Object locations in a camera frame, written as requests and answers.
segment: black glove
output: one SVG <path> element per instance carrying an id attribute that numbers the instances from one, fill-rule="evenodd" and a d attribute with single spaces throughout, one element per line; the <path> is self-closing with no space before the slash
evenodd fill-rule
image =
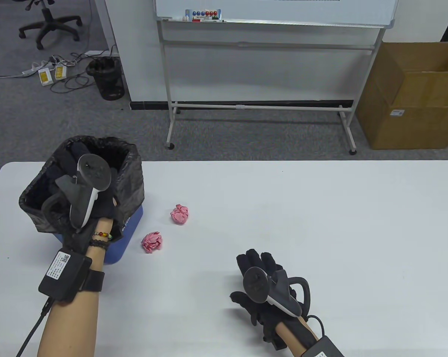
<path id="1" fill-rule="evenodd" d="M 118 211 L 113 204 L 117 170 L 110 168 L 111 182 L 108 189 L 98 193 L 98 198 L 93 204 L 88 223 L 82 229 L 75 229 L 70 223 L 70 202 L 59 190 L 55 181 L 63 175 L 73 177 L 77 172 L 77 162 L 84 154 L 89 154 L 88 148 L 81 142 L 73 143 L 70 151 L 65 149 L 56 152 L 56 164 L 49 167 L 45 173 L 51 196 L 42 205 L 42 212 L 47 221 L 54 227 L 57 233 L 64 237 L 64 247 L 79 253 L 85 253 L 88 243 L 93 235 L 96 223 L 100 218 L 118 219 Z M 121 238 L 122 233 L 117 225 L 113 225 L 111 235 L 113 241 Z"/>
<path id="2" fill-rule="evenodd" d="M 262 253 L 261 257 L 254 250 L 248 250 L 246 254 L 238 255 L 237 264 L 242 272 L 242 275 L 251 268 L 259 267 L 263 269 L 267 275 L 272 275 L 276 270 L 282 270 L 282 266 L 275 263 L 270 253 Z M 297 293 L 290 288 L 290 294 L 296 299 Z M 297 318 L 294 318 L 279 308 L 270 305 L 268 302 L 258 304 L 252 301 L 246 293 L 241 291 L 234 291 L 231 294 L 232 302 L 241 305 L 251 315 L 251 323 L 256 326 L 257 322 L 263 325 L 263 340 L 272 343 L 276 350 L 282 350 L 287 347 L 285 342 L 275 332 L 275 328 L 281 322 L 290 329 L 290 331 L 297 331 L 295 335 L 299 335 L 303 340 L 302 345 L 310 347 L 316 343 L 316 339 L 312 333 L 303 327 Z M 305 304 L 300 303 L 302 307 L 302 317 L 307 320 L 309 311 L 309 296 L 305 296 Z"/>

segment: black trash bag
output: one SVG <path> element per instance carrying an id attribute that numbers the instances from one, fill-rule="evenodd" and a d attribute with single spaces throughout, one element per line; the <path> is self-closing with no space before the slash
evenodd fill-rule
<path id="1" fill-rule="evenodd" d="M 39 232 L 58 233 L 47 221 L 41 211 L 42 204 L 52 194 L 49 190 L 50 179 L 45 172 L 56 165 L 56 154 L 64 149 L 70 149 L 74 142 L 82 142 L 91 154 L 96 154 L 108 163 L 110 168 L 118 171 L 115 192 L 113 196 L 118 202 L 119 219 L 113 221 L 112 241 L 122 237 L 122 231 L 127 220 L 136 212 L 144 201 L 144 181 L 141 156 L 136 145 L 129 144 L 118 138 L 95 138 L 94 136 L 74 136 L 64 141 L 45 162 L 39 174 L 27 186 L 19 198 L 19 207 L 29 215 Z"/>

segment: bracelet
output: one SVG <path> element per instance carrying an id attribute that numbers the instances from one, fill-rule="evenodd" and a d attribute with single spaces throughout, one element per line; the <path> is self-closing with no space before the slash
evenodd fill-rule
<path id="1" fill-rule="evenodd" d="M 93 235 L 108 238 L 108 241 L 113 239 L 113 236 L 110 233 L 95 232 Z"/>
<path id="2" fill-rule="evenodd" d="M 90 247 L 100 247 L 103 248 L 105 251 L 108 250 L 109 246 L 110 242 L 105 242 L 104 240 L 92 239 L 90 241 Z"/>

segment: black baseboard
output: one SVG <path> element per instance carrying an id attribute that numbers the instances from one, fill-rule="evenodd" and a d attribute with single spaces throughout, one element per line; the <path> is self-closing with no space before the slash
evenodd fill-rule
<path id="1" fill-rule="evenodd" d="M 352 100 L 268 100 L 250 102 L 182 102 L 186 104 L 217 105 L 274 105 L 279 107 L 351 107 Z M 168 110 L 168 102 L 130 102 L 131 110 Z M 182 108 L 181 110 L 200 110 L 200 108 Z"/>

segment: gray carpet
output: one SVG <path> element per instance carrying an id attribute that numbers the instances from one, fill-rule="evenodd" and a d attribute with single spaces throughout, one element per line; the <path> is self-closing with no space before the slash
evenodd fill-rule
<path id="1" fill-rule="evenodd" d="M 37 7 L 30 12 L 24 7 L 25 3 L 0 1 L 1 75 L 21 73 L 32 61 L 51 54 L 68 57 L 86 50 L 88 2 L 57 0 L 51 7 L 57 17 L 83 17 L 82 41 L 51 32 L 43 41 L 44 51 L 35 48 L 34 30 L 27 39 L 18 37 L 18 27 L 42 16 Z M 88 49 L 106 49 L 94 3 L 93 14 Z M 85 61 L 81 65 L 75 71 L 82 71 Z M 128 102 L 128 97 L 106 102 L 95 86 L 54 94 L 36 76 L 0 80 L 0 168 L 11 161 L 45 160 L 64 139 L 78 134 L 119 136 L 136 143 L 143 160 L 448 160 L 448 149 L 373 151 L 357 121 L 352 129 L 358 154 L 349 156 L 336 114 L 256 110 L 184 110 L 175 126 L 176 148 L 169 151 L 163 147 L 167 113 L 131 111 Z"/>

